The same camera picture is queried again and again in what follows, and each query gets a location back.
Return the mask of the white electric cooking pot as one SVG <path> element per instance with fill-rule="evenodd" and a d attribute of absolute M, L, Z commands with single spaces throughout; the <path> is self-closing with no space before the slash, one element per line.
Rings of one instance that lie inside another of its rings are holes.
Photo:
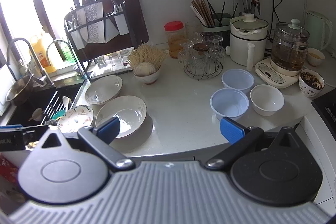
<path fill-rule="evenodd" d="M 248 66 L 253 57 L 252 66 L 264 58 L 269 23 L 255 18 L 254 14 L 245 14 L 230 19 L 230 57 L 242 66 Z"/>

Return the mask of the drinking glass left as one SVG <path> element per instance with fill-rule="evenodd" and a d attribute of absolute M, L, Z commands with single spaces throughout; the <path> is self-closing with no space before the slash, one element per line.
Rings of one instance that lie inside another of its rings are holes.
<path fill-rule="evenodd" d="M 107 63 L 104 56 L 99 56 L 95 58 L 95 63 L 98 65 L 99 69 L 107 67 Z"/>

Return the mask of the chrome sink faucet right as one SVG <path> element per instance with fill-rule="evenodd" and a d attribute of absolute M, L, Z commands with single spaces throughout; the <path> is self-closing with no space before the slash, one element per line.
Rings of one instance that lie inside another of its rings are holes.
<path fill-rule="evenodd" d="M 55 45 L 57 53 L 60 55 L 60 58 L 62 60 L 66 59 L 66 56 L 63 54 L 62 49 L 60 48 L 60 44 L 65 44 L 68 48 L 68 50 L 70 51 L 70 54 L 72 56 L 73 61 L 75 62 L 75 66 L 73 67 L 74 71 L 80 75 L 81 77 L 84 76 L 84 73 L 81 69 L 81 65 L 79 64 L 78 58 L 76 56 L 75 50 L 73 49 L 72 45 L 70 42 L 65 41 L 63 39 L 55 39 L 52 42 L 50 42 L 50 44 L 48 45 L 47 49 L 46 49 L 46 57 L 48 58 L 48 60 L 50 60 L 49 58 L 49 49 L 51 48 L 52 45 Z"/>

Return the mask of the clear plastic bowl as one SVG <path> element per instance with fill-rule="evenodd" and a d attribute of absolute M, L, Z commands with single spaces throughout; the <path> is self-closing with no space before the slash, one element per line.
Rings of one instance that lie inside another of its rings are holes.
<path fill-rule="evenodd" d="M 211 96 L 210 107 L 218 120 L 224 117 L 236 120 L 248 110 L 249 99 L 240 90 L 223 88 Z"/>
<path fill-rule="evenodd" d="M 244 69 L 230 69 L 222 74 L 222 83 L 225 88 L 236 89 L 248 94 L 255 83 L 255 79 Z"/>

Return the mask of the mint green electric kettle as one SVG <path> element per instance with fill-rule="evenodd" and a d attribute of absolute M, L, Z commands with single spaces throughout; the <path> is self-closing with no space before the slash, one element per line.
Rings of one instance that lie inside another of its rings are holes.
<path fill-rule="evenodd" d="M 325 50 L 331 43 L 333 36 L 332 22 L 316 11 L 308 11 L 304 28 L 310 33 L 309 47 L 319 51 Z"/>

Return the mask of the glass health kettle on base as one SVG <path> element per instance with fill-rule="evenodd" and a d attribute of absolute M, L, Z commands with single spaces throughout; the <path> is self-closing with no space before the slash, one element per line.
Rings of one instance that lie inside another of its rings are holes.
<path fill-rule="evenodd" d="M 298 19 L 276 24 L 270 57 L 255 65 L 256 74 L 278 89 L 295 84 L 307 56 L 308 39 L 309 32 Z"/>

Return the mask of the red lid plastic jar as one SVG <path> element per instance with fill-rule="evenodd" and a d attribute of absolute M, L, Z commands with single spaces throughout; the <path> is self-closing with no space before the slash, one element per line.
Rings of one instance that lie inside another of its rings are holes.
<path fill-rule="evenodd" d="M 169 55 L 173 59 L 178 58 L 178 54 L 182 47 L 180 42 L 185 40 L 185 29 L 181 21 L 172 21 L 164 25 L 164 30 L 167 36 L 167 43 L 169 46 Z"/>

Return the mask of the black sink drain rack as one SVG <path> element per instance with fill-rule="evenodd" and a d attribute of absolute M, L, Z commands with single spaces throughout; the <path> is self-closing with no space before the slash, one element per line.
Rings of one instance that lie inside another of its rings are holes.
<path fill-rule="evenodd" d="M 67 96 L 66 92 L 61 89 L 48 90 L 42 97 L 42 110 L 43 118 L 40 122 L 43 125 L 46 121 L 50 120 L 54 114 L 60 110 L 64 110 L 63 97 Z"/>

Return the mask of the drinking glass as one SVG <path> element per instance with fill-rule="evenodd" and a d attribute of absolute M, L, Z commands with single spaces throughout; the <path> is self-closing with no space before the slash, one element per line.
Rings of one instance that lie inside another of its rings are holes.
<path fill-rule="evenodd" d="M 108 55 L 109 57 L 109 61 L 110 61 L 110 64 L 114 67 L 116 65 L 119 65 L 120 64 L 120 59 L 119 59 L 119 56 L 118 56 L 118 53 L 117 52 L 114 52 L 114 53 L 110 53 Z"/>
<path fill-rule="evenodd" d="M 95 63 L 98 65 L 99 69 L 107 67 L 107 63 L 104 56 L 99 56 L 95 58 Z"/>
<path fill-rule="evenodd" d="M 128 64 L 129 64 L 129 61 L 128 61 L 129 53 L 130 53 L 129 50 L 121 50 L 120 51 L 121 60 L 122 60 L 122 63 L 125 67 L 127 67 Z"/>

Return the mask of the chrome sink faucet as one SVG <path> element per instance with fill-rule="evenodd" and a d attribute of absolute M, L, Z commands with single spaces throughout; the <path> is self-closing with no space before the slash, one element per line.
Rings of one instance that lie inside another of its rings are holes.
<path fill-rule="evenodd" d="M 63 54 L 62 49 L 60 48 L 60 44 L 65 44 L 68 48 L 68 50 L 70 51 L 70 54 L 72 56 L 73 61 L 75 62 L 75 66 L 73 67 L 74 71 L 80 75 L 81 77 L 84 76 L 84 73 L 81 69 L 81 65 L 79 64 L 78 58 L 76 56 L 75 50 L 73 49 L 72 45 L 70 42 L 65 41 L 63 39 L 55 39 L 52 42 L 50 42 L 50 44 L 48 45 L 47 49 L 46 49 L 46 57 L 48 58 L 48 60 L 50 60 L 49 58 L 49 49 L 51 48 L 52 45 L 55 45 L 57 53 L 60 55 L 60 58 L 62 60 L 66 59 L 66 56 Z"/>
<path fill-rule="evenodd" d="M 35 65 L 35 72 L 39 71 L 38 75 L 41 76 L 41 77 L 38 77 L 38 76 L 35 76 L 33 73 L 30 72 L 29 68 L 28 67 L 28 71 L 27 73 L 32 77 L 32 79 L 41 87 L 44 87 L 45 85 L 48 85 L 49 87 L 54 87 L 54 82 L 52 81 L 51 77 L 49 76 L 49 74 L 47 73 L 47 71 L 44 69 L 44 67 L 41 65 L 38 57 L 37 57 L 37 54 L 35 53 L 35 51 L 33 50 L 33 47 L 32 45 L 30 44 L 30 42 L 25 39 L 25 38 L 15 38 L 13 39 L 11 42 L 9 42 L 9 45 L 7 47 L 7 50 L 6 50 L 6 61 L 7 61 L 7 66 L 10 68 L 10 64 L 11 64 L 11 52 L 12 52 L 12 49 L 13 48 L 16 48 L 16 45 L 15 43 L 18 42 L 18 41 L 23 41 L 27 44 L 27 47 L 29 49 L 29 53 L 27 54 L 24 54 L 23 57 L 25 59 L 25 57 L 29 57 L 29 61 L 34 61 L 33 64 Z"/>

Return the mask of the chrome sink faucet left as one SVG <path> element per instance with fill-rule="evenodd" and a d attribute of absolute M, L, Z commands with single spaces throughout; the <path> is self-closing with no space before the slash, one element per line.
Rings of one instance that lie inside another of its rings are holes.
<path fill-rule="evenodd" d="M 10 64 L 11 64 L 11 52 L 12 52 L 12 49 L 13 48 L 16 48 L 16 45 L 15 43 L 18 42 L 18 41 L 23 41 L 27 44 L 27 47 L 29 49 L 29 53 L 27 54 L 24 54 L 23 57 L 25 59 L 25 57 L 29 57 L 29 61 L 34 61 L 33 64 L 35 65 L 35 72 L 39 71 L 38 75 L 41 76 L 41 77 L 38 77 L 38 76 L 35 76 L 33 73 L 30 72 L 29 68 L 28 67 L 28 71 L 27 73 L 32 77 L 32 79 L 41 87 L 44 87 L 45 85 L 48 85 L 49 87 L 54 87 L 54 82 L 52 81 L 51 77 L 49 76 L 49 74 L 47 73 L 47 71 L 44 69 L 44 67 L 41 65 L 38 57 L 37 57 L 37 54 L 35 53 L 35 51 L 33 50 L 33 47 L 32 45 L 30 44 L 30 42 L 25 39 L 25 38 L 15 38 L 13 39 L 11 42 L 9 42 L 9 45 L 7 47 L 7 50 L 6 50 L 6 61 L 7 61 L 7 66 L 10 68 Z"/>

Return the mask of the white utensil cup on rack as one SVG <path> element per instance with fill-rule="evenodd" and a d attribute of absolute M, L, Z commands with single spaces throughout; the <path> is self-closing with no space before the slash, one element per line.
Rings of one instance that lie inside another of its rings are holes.
<path fill-rule="evenodd" d="M 125 15 L 123 14 L 122 4 L 120 4 L 120 5 L 114 4 L 113 13 L 117 14 L 114 17 L 114 20 L 116 22 L 119 34 L 120 35 L 128 34 L 129 29 L 128 29 L 128 26 L 127 26 Z"/>

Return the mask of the white drip tray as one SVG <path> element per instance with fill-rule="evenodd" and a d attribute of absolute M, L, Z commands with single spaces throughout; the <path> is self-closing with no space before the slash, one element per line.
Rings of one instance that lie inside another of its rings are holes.
<path fill-rule="evenodd" d="M 95 80 L 108 75 L 117 75 L 118 73 L 129 71 L 131 71 L 129 64 L 124 65 L 122 62 L 118 61 L 116 62 L 116 65 L 108 63 L 107 66 L 103 68 L 99 68 L 98 65 L 95 65 L 88 71 L 88 73 L 90 78 Z"/>

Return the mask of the drinking glass middle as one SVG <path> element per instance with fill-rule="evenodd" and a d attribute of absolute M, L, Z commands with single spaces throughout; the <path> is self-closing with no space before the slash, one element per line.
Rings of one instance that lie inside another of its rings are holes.
<path fill-rule="evenodd" d="M 109 57 L 109 61 L 110 61 L 110 64 L 114 67 L 116 65 L 119 65 L 120 64 L 120 59 L 119 59 L 119 56 L 118 56 L 118 53 L 117 52 L 114 52 L 114 53 L 110 53 L 108 55 Z"/>

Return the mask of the drinking glass right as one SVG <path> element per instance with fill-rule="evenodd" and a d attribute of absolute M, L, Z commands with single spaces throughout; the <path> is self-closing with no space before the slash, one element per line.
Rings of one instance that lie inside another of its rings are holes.
<path fill-rule="evenodd" d="M 129 50 L 121 50 L 120 51 L 121 60 L 122 60 L 122 63 L 125 67 L 127 67 L 128 64 L 129 64 L 129 61 L 128 61 L 129 53 L 130 53 Z"/>

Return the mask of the floral patterned plate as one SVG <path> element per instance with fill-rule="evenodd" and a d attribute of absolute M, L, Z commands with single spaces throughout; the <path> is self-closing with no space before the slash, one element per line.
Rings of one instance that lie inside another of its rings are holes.
<path fill-rule="evenodd" d="M 57 123 L 58 129 L 62 133 L 77 132 L 78 129 L 91 126 L 94 119 L 94 112 L 91 107 L 79 105 L 69 109 Z"/>

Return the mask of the small white bowl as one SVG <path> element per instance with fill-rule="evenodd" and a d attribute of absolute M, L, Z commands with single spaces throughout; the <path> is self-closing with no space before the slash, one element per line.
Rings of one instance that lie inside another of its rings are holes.
<path fill-rule="evenodd" d="M 257 85 L 250 91 L 252 107 L 257 114 L 269 117 L 282 109 L 285 100 L 282 92 L 273 86 Z"/>

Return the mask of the green soap bottle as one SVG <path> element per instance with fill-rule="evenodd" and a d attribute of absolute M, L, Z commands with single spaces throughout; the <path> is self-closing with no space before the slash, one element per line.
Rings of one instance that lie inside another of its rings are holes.
<path fill-rule="evenodd" d="M 64 55 L 64 57 L 66 58 L 66 60 L 69 63 L 74 63 L 74 57 L 72 56 L 72 52 L 71 49 L 65 44 L 65 43 L 59 43 L 60 44 L 60 48 L 62 49 L 62 53 Z"/>

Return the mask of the patterned bowl with dark food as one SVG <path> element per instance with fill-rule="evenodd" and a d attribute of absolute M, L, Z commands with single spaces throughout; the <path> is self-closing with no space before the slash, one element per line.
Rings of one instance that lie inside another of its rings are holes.
<path fill-rule="evenodd" d="M 304 69 L 299 74 L 299 89 L 307 98 L 317 96 L 325 87 L 325 81 L 317 72 Z"/>

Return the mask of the grey patterned cloth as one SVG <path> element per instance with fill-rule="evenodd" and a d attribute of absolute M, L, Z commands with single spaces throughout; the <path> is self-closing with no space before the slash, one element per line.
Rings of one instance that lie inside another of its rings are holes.
<path fill-rule="evenodd" d="M 96 2 L 84 8 L 86 22 L 88 24 L 87 43 L 103 43 L 104 42 L 104 17 L 102 3 Z"/>

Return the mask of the bowl with noodles and onion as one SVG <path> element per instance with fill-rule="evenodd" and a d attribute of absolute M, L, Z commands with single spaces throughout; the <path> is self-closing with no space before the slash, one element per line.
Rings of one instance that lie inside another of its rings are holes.
<path fill-rule="evenodd" d="M 128 62 L 134 77 L 146 85 L 151 85 L 159 78 L 162 63 L 167 56 L 167 51 L 146 43 L 129 53 Z"/>

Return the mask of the green chopstick holder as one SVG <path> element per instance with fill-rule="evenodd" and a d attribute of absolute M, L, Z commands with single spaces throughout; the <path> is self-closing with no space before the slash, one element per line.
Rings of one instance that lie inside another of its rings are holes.
<path fill-rule="evenodd" d="M 229 36 L 232 15 L 226 10 L 226 1 L 216 10 L 210 1 L 191 0 L 190 8 L 201 24 L 202 32 L 220 35 L 223 38 Z"/>

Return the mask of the white leaf plate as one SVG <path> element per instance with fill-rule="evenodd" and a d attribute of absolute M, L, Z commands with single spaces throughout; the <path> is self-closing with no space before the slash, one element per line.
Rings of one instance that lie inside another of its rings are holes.
<path fill-rule="evenodd" d="M 136 96 L 120 96 L 107 102 L 98 112 L 95 125 L 100 126 L 110 118 L 120 121 L 120 133 L 116 139 L 121 139 L 137 131 L 143 124 L 147 114 L 145 102 Z"/>
<path fill-rule="evenodd" d="M 90 105 L 103 105 L 119 95 L 122 85 L 123 81 L 119 76 L 102 77 L 91 83 L 85 92 L 85 100 Z"/>

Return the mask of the steel pot in sink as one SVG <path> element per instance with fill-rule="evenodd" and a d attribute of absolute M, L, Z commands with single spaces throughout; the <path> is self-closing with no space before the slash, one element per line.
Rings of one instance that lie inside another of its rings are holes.
<path fill-rule="evenodd" d="M 6 102 L 14 106 L 24 104 L 33 92 L 33 77 L 26 75 L 17 80 L 7 91 Z"/>

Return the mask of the orange detergent bottle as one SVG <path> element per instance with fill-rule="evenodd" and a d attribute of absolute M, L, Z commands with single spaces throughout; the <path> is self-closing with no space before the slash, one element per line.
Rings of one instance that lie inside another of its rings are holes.
<path fill-rule="evenodd" d="M 42 32 L 40 35 L 37 35 L 35 40 L 32 43 L 33 50 L 38 57 L 39 62 L 42 67 L 47 71 L 47 73 L 56 72 L 56 64 L 58 58 L 55 55 L 55 45 L 52 44 L 47 51 L 48 46 L 52 42 L 52 37 L 50 34 Z"/>

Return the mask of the black dish rack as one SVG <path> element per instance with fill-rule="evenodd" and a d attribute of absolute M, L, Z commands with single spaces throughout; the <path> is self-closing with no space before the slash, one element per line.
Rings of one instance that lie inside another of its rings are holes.
<path fill-rule="evenodd" d="M 101 2 L 104 17 L 101 19 L 104 21 L 104 42 L 107 43 L 116 36 L 119 35 L 118 28 L 114 17 L 117 14 L 113 13 L 114 4 L 120 5 L 122 4 L 123 14 L 125 15 L 127 26 L 129 29 L 129 34 L 131 39 L 134 39 L 133 30 L 130 27 L 129 20 L 127 20 L 126 12 L 125 12 L 125 1 L 123 0 L 96 0 L 93 3 Z M 89 43 L 87 43 L 88 39 L 88 31 L 87 31 L 87 22 L 85 17 L 84 8 L 90 4 L 86 4 L 81 6 L 79 9 L 75 9 L 69 12 L 64 18 L 64 29 L 66 31 L 66 36 L 68 41 L 71 43 L 73 49 L 75 50 L 76 56 L 77 51 L 84 49 Z M 93 80 L 90 78 L 88 69 L 91 63 L 95 60 L 95 58 L 90 59 L 88 61 L 81 61 L 78 58 L 79 64 L 81 65 L 81 69 L 84 73 L 84 76 L 92 82 Z"/>

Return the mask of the white spoon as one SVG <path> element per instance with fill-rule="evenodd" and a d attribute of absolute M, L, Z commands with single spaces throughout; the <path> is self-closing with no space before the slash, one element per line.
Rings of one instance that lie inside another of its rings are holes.
<path fill-rule="evenodd" d="M 67 112 L 68 109 L 69 109 L 69 105 L 70 105 L 70 98 L 67 97 L 67 96 L 63 96 L 62 102 L 63 102 L 64 108 L 65 108 L 65 112 Z"/>

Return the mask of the small bowl with yellow sauce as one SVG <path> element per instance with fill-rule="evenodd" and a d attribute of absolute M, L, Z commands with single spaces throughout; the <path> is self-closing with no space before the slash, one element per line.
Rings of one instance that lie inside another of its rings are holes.
<path fill-rule="evenodd" d="M 322 64 L 324 59 L 325 59 L 325 55 L 321 51 L 315 48 L 307 49 L 307 62 L 310 65 L 317 67 Z"/>

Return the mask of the black induction cooktop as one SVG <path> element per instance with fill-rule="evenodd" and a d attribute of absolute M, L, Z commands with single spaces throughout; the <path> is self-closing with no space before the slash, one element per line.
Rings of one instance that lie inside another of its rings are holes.
<path fill-rule="evenodd" d="M 311 104 L 325 122 L 329 131 L 335 134 L 335 96 L 325 94 L 314 99 Z"/>

